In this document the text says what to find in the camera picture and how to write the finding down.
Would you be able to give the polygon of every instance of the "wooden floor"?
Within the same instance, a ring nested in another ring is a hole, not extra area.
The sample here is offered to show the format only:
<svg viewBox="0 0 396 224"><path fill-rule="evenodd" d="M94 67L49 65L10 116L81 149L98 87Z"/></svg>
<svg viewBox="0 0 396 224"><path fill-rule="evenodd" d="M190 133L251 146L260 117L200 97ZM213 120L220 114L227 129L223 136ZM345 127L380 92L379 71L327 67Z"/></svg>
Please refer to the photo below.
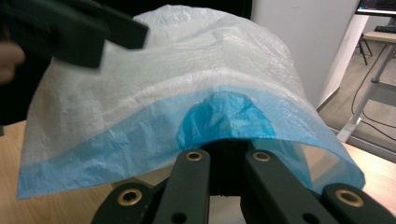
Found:
<svg viewBox="0 0 396 224"><path fill-rule="evenodd" d="M6 126L5 135L0 136L0 223L90 223L97 208L112 190L110 185L22 201L15 199L24 127L25 122ZM363 190L396 216L396 164L345 146L365 173ZM211 197L210 202L209 223L245 223L238 199Z"/></svg>
<svg viewBox="0 0 396 224"><path fill-rule="evenodd" d="M329 103L319 110L319 115L322 117L325 123L336 131L340 131L352 116L351 107L355 92L358 90L358 87L362 83L365 75L374 64L379 52L385 46L384 44L374 41L368 41L368 44L373 53L373 56L368 58L368 65L364 64L364 60L361 55L354 54L347 67L339 91L334 95ZM368 53L369 51L366 49L366 47L364 45L363 47L365 52ZM374 66L372 72L361 86L354 103L354 110L356 110L357 105L365 90L367 89L371 78L375 75L376 69L382 62L382 56L379 58L378 63ZM396 59L390 60L384 70L381 81L396 85ZM396 140L389 138L391 137L396 139L396 107L384 105L375 101L369 101L367 106L364 107L364 114L370 119L380 121L389 126L393 126L393 128L383 124L378 124L362 115L362 120L374 125L383 133L361 122L352 135L369 143L373 143L374 145L386 148L388 150L393 150L396 153Z"/></svg>

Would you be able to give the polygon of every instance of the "black bracket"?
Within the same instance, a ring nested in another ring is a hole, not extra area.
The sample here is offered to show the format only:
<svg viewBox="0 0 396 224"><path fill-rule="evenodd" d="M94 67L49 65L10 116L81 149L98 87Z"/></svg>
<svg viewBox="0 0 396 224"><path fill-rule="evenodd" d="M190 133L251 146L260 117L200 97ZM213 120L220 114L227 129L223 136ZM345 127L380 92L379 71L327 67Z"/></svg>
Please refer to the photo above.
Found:
<svg viewBox="0 0 396 224"><path fill-rule="evenodd" d="M248 224L396 223L360 189L332 184L317 195L275 154L249 141L221 140L181 152L170 177L152 189L139 183L115 188L92 224L208 223L211 195L240 196Z"/></svg>
<svg viewBox="0 0 396 224"><path fill-rule="evenodd" d="M99 67L105 39L141 49L149 29L91 0L0 0L0 22L23 49L90 68Z"/></svg>

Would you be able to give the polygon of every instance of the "cable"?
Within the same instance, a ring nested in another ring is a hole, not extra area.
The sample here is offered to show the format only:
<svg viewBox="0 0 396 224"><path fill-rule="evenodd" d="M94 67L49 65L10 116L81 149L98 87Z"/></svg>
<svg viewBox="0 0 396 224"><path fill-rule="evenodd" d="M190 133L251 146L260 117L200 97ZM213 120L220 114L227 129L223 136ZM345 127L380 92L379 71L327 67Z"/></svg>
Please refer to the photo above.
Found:
<svg viewBox="0 0 396 224"><path fill-rule="evenodd" d="M363 113L364 117L366 117L368 120L370 120L370 121L372 121L372 122L375 122L375 123L378 123L378 124L382 124L382 125L384 125L384 126L387 126L387 127L393 128L393 129L396 129L396 126L392 126L392 125L389 125L389 124L380 122L380 121L378 121L378 120L371 119L370 117L368 117L368 116L364 113L364 110L361 111L361 112Z"/></svg>
<svg viewBox="0 0 396 224"><path fill-rule="evenodd" d="M372 128L374 128L374 129L375 129L376 131L378 131L379 133L384 134L384 135L385 135L386 137L388 137L390 140L396 141L396 138L392 138L392 137L390 137L389 135L385 134L385 133L382 132L381 130L377 129L373 124L367 123L367 122L364 121L364 120L362 120L361 122L367 124L368 126L370 126L370 127L372 127Z"/></svg>
<svg viewBox="0 0 396 224"><path fill-rule="evenodd" d="M388 45L385 45L384 48L381 49L381 52L379 52L378 57L375 59L373 65L370 67L369 71L368 71L367 74L364 76L363 81L361 82L361 84L359 85L358 89L356 90L355 95L353 96L353 99L352 99L352 105L351 105L351 107L350 107L350 110L351 110L352 114L355 114L355 112L353 111L353 107L354 107L354 104L355 104L356 96L358 95L358 92L359 92L359 90L361 89L361 86L363 85L363 83L364 83L364 81L366 80L366 78L369 76L370 72L373 70L375 64L378 62L379 58L381 57L381 54L384 52L384 50L385 50L385 48L386 48L387 46L388 46ZM376 120L373 120L373 119L368 118L368 117L364 114L364 111L362 111L362 113L363 113L363 115L364 115L367 119L369 119L369 120L371 120L371 121L373 121L373 122L376 122L376 123L379 123L379 124L382 124L382 125L389 126L390 128L396 128L396 127L393 127L393 126L391 126L391 125L388 125L388 124L385 124L385 123L382 123L382 122L379 122L379 121L376 121ZM364 121L364 120L362 120L361 122L367 124L367 125L370 126L370 127L372 127L372 128L375 129L376 131L378 131L378 132L384 134L387 138L389 138L389 139L391 139L391 140L393 140L393 141L396 141L395 138L393 138L393 137L387 135L386 133L382 132L381 130L379 130L378 128L376 128L374 125L372 125L372 124L370 124L370 123L368 123L368 122L366 122L366 121Z"/></svg>

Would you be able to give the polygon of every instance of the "translucent plastic bag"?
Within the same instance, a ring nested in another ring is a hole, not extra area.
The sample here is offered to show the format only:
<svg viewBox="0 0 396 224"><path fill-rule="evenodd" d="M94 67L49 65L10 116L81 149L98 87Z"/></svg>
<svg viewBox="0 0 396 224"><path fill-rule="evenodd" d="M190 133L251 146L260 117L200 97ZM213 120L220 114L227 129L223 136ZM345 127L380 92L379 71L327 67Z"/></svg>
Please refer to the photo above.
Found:
<svg viewBox="0 0 396 224"><path fill-rule="evenodd" d="M334 182L363 186L275 35L208 8L135 19L150 28L144 49L106 43L100 70L52 61L28 114L19 199L142 175L224 138L275 152L319 193Z"/></svg>

